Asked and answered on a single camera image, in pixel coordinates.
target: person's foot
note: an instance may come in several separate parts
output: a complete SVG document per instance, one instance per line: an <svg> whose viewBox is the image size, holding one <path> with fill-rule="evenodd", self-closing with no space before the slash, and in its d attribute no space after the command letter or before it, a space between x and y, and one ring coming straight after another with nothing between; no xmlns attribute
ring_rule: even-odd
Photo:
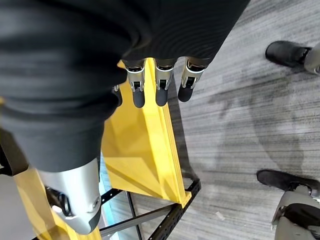
<svg viewBox="0 0 320 240"><path fill-rule="evenodd" d="M276 187L284 191L292 191L299 185L305 185L311 190L312 197L318 197L320 195L320 182L315 179L295 176L272 169L262 169L257 171L256 178L264 185Z"/></svg>

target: small debris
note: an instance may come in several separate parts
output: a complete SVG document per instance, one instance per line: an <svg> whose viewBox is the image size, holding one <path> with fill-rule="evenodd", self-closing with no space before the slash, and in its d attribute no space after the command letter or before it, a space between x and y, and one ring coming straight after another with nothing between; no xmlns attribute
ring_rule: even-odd
<svg viewBox="0 0 320 240"><path fill-rule="evenodd" d="M219 212L219 211L217 211L216 213L215 213L215 215L220 219L220 220L222 220L222 221L224 221L226 218L221 214L221 212Z"/></svg>

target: floor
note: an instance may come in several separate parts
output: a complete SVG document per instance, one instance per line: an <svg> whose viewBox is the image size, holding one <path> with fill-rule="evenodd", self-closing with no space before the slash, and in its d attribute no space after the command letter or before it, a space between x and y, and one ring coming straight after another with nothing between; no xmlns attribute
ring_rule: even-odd
<svg viewBox="0 0 320 240"><path fill-rule="evenodd" d="M273 240L282 192L256 171L320 179L320 77L264 57L276 40L314 46L319 23L319 0L252 0L187 103L177 100L184 60L176 63L169 107L180 164L202 190L169 240ZM161 205L133 198L138 213ZM144 235L156 225L143 224Z"/></svg>

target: black metal frame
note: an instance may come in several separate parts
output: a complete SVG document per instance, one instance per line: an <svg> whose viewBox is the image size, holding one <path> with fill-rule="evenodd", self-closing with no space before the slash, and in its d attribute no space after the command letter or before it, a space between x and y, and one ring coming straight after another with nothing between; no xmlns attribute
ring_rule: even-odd
<svg viewBox="0 0 320 240"><path fill-rule="evenodd" d="M200 189L201 189L200 180L199 179L194 180L193 183L188 187L188 189L186 189L186 191L191 192L192 196L184 208L182 208L181 204L174 203L139 216L136 216L136 211L132 202L131 195L129 192L127 192L127 197L128 197L128 201L129 201L129 205L132 213L132 218L127 219L125 221L118 222L111 226L101 228L100 234L102 237L105 237L110 234L114 234L118 231L136 226L136 231L137 231L139 240L142 240L142 234L140 231L139 224L142 224L149 220L166 215L163 221L159 224L159 226L154 230L154 232L148 238L148 240L166 240L169 234L173 231L175 226L178 224L183 214L186 212L187 208L195 199ZM101 196L102 204L106 203L107 201L109 201L110 199L112 199L114 196L116 196L121 192L122 190L115 189L115 188L107 191L105 194Z"/></svg>

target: robotic finger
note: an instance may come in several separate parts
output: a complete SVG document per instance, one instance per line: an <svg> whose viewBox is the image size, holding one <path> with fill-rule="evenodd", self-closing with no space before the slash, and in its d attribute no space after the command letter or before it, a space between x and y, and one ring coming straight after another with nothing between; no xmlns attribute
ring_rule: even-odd
<svg viewBox="0 0 320 240"><path fill-rule="evenodd" d="M145 59L138 61L122 60L132 90L133 103L137 108L145 105Z"/></svg>
<svg viewBox="0 0 320 240"><path fill-rule="evenodd" d="M213 58L186 57L183 66L181 84L178 98L181 102L187 102L192 96L197 82Z"/></svg>
<svg viewBox="0 0 320 240"><path fill-rule="evenodd" d="M155 102L158 106L164 106L168 101L168 89L174 73L177 59L155 59Z"/></svg>

